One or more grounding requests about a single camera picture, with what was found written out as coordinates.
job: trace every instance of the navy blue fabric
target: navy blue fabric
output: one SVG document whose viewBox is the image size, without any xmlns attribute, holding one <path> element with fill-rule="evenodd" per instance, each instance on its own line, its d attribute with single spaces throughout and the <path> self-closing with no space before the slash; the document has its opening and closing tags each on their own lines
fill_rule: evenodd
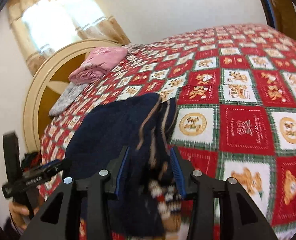
<svg viewBox="0 0 296 240">
<path fill-rule="evenodd" d="M 74 179 L 91 177 L 106 168 L 110 160 L 118 158 L 123 146 L 130 147 L 120 180 L 120 198 L 108 204 L 111 228 L 116 233 L 131 236 L 164 234 L 157 201 L 151 197 L 146 185 L 150 176 L 152 131 L 155 130 L 155 157 L 159 163 L 169 158 L 160 126 L 165 120 L 164 130 L 168 131 L 175 112 L 174 98 L 161 103 L 156 93 L 99 105 L 84 118 L 67 146 L 66 158 L 72 160 L 68 175 Z M 139 137 L 140 127 L 146 119 Z M 86 204 L 82 203 L 83 218 L 86 218 Z"/>
</svg>

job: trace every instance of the curved headboard frame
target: curved headboard frame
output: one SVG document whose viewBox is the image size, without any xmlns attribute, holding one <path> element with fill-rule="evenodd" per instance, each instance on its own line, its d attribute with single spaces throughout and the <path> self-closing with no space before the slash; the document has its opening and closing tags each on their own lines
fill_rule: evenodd
<svg viewBox="0 0 296 240">
<path fill-rule="evenodd" d="M 72 43 L 49 57 L 34 75 L 23 113 L 23 134 L 28 152 L 40 149 L 42 133 L 51 122 L 48 117 L 50 108 L 68 85 L 70 73 L 77 69 L 88 53 L 96 47 L 121 45 L 100 39 Z"/>
</svg>

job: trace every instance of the patchwork quilt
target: patchwork quilt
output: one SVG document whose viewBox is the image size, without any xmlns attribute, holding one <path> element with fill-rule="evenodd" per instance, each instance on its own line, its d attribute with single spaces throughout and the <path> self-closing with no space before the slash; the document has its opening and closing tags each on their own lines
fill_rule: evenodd
<svg viewBox="0 0 296 240">
<path fill-rule="evenodd" d="M 279 239 L 296 232 L 294 40 L 265 25 L 248 24 L 205 28 L 145 45 L 53 119 L 41 140 L 43 163 L 64 158 L 94 107 L 148 92 L 177 100 L 169 145 L 179 146 L 185 159 L 211 177 L 237 178 Z M 61 174 L 40 193 L 47 198 L 60 182 Z M 160 203 L 171 199 L 162 191 L 155 197 Z M 182 202 L 181 227 L 166 239 L 186 238 L 191 209 L 191 202 Z M 219 239 L 217 202 L 214 209 Z M 80 238 L 85 239 L 83 221 Z M 114 239 L 124 238 L 114 234 Z"/>
</svg>

